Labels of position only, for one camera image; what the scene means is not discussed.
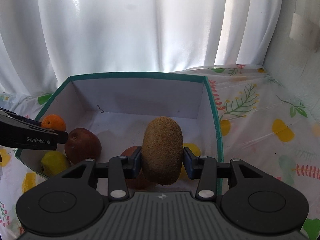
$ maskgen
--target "yellow flower print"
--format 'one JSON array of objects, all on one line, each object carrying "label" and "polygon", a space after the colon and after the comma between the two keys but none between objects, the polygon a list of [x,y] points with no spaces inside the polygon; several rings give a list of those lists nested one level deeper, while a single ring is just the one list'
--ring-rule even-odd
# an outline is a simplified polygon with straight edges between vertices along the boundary
[{"label": "yellow flower print", "polygon": [[29,189],[36,186],[36,174],[34,172],[27,172],[22,182],[22,193],[26,193]]},{"label": "yellow flower print", "polygon": [[290,142],[294,138],[292,130],[281,119],[274,120],[272,131],[282,142]]},{"label": "yellow flower print", "polygon": [[231,129],[231,123],[229,120],[221,120],[220,127],[222,136],[226,136]]},{"label": "yellow flower print", "polygon": [[239,82],[239,81],[243,81],[243,80],[247,80],[247,77],[233,77],[231,79],[231,82]]},{"label": "yellow flower print", "polygon": [[4,167],[8,164],[8,162],[10,161],[11,156],[9,154],[7,154],[7,150],[6,149],[1,149],[0,150],[0,166]]},{"label": "yellow flower print", "polygon": [[320,125],[318,123],[312,126],[312,132],[316,137],[320,137]]}]

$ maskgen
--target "orange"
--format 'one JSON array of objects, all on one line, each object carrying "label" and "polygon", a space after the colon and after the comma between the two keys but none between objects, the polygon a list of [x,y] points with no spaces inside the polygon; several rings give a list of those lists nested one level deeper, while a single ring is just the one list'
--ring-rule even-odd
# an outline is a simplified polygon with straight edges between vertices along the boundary
[{"label": "orange", "polygon": [[41,122],[41,127],[57,131],[66,131],[66,123],[56,114],[47,115]]}]

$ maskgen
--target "teal box rim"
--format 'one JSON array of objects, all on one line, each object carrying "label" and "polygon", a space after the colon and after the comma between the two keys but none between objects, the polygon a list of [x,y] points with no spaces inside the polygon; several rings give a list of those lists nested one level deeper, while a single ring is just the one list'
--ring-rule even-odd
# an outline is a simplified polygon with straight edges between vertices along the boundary
[{"label": "teal box rim", "polygon": [[[86,80],[86,79],[107,79],[107,78],[150,78],[150,79],[165,79],[165,80],[179,80],[179,81],[189,81],[189,82],[197,82],[203,83],[206,87],[209,101],[211,105],[211,111],[215,126],[216,132],[216,140],[217,140],[217,161],[223,162],[223,144],[222,144],[222,133],[219,121],[218,110],[212,95],[211,87],[209,84],[209,80],[206,76],[199,75],[189,75],[189,74],[180,74],[180,73],[161,73],[161,72],[106,72],[106,73],[91,73],[91,74],[82,74],[68,77],[65,82],[63,82],[60,87],[53,93],[53,95],[49,98],[47,103],[40,110],[35,120],[39,121],[40,118],[45,114],[48,110],[51,103],[54,99],[61,93],[61,91],[72,81],[77,80]],[[15,157],[20,159],[21,152],[23,149],[18,149],[15,153]],[[217,187],[218,194],[222,192],[222,179],[218,180]]]}]

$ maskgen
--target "leaf print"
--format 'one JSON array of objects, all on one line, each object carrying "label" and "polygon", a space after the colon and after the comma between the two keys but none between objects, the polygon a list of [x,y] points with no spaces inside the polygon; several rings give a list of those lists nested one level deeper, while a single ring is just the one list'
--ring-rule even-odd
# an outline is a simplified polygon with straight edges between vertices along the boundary
[{"label": "leaf print", "polygon": [[279,87],[282,87],[282,85],[281,85],[277,80],[275,80],[275,79],[272,78],[272,77],[269,78],[269,81],[277,84]]},{"label": "leaf print", "polygon": [[276,97],[277,97],[280,101],[292,105],[292,106],[290,107],[290,116],[291,116],[291,117],[294,117],[295,114],[296,114],[296,111],[297,111],[297,112],[298,112],[299,114],[301,114],[302,116],[308,118],[308,115],[307,115],[306,111],[303,110],[303,108],[306,108],[306,107],[303,105],[303,103],[300,102],[300,105],[299,105],[299,106],[295,106],[295,105],[291,104],[291,103],[288,102],[288,101],[285,101],[285,100],[280,99],[277,95],[276,95]]},{"label": "leaf print", "polygon": [[48,100],[49,100],[49,98],[52,96],[52,94],[46,94],[46,95],[44,95],[44,96],[41,96],[41,97],[38,97],[38,103],[39,103],[39,105],[43,105],[44,103],[46,103]]},{"label": "leaf print", "polygon": [[294,155],[298,158],[302,158],[304,159],[305,161],[313,161],[315,159],[318,158],[318,154],[315,153],[315,152],[310,152],[308,150],[305,150],[305,149],[297,149],[294,151]]},{"label": "leaf print", "polygon": [[238,69],[237,68],[232,68],[232,69],[229,69],[229,73],[230,76],[233,76],[233,75],[236,75],[238,73]]},{"label": "leaf print", "polygon": [[215,73],[222,73],[223,71],[225,71],[224,68],[209,68],[211,70],[213,70]]},{"label": "leaf print", "polygon": [[296,109],[297,109],[297,112],[298,112],[299,114],[301,114],[301,115],[303,115],[304,117],[308,118],[307,113],[306,113],[303,109],[301,109],[301,108],[296,108]]},{"label": "leaf print", "polygon": [[247,84],[243,91],[239,91],[240,97],[235,97],[235,102],[232,100],[230,103],[230,100],[226,100],[224,105],[226,111],[220,117],[220,120],[222,120],[222,117],[225,114],[230,114],[237,117],[246,117],[246,113],[256,109],[256,107],[253,106],[255,103],[259,102],[259,100],[256,100],[256,98],[259,96],[259,94],[255,94],[256,86],[257,84]]},{"label": "leaf print", "polygon": [[287,155],[282,155],[278,159],[278,163],[280,166],[280,169],[282,171],[282,181],[290,186],[294,184],[294,176],[295,176],[295,168],[296,168],[296,163],[294,160],[287,156]]},{"label": "leaf print", "polygon": [[296,109],[293,106],[291,106],[290,107],[290,116],[294,117],[295,115],[296,115]]},{"label": "leaf print", "polygon": [[320,231],[320,220],[307,218],[302,227],[308,234],[309,240],[316,240]]}]

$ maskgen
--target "silver screw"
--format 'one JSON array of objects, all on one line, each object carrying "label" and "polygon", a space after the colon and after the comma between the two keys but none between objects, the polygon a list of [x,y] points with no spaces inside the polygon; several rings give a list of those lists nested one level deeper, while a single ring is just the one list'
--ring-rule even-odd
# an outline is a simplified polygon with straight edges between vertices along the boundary
[{"label": "silver screw", "polygon": [[203,189],[199,191],[198,195],[203,198],[209,198],[214,196],[214,192],[212,190]]},{"label": "silver screw", "polygon": [[121,198],[126,195],[126,192],[121,189],[116,189],[116,190],[111,191],[110,195],[111,195],[111,197],[114,197],[114,198]]}]

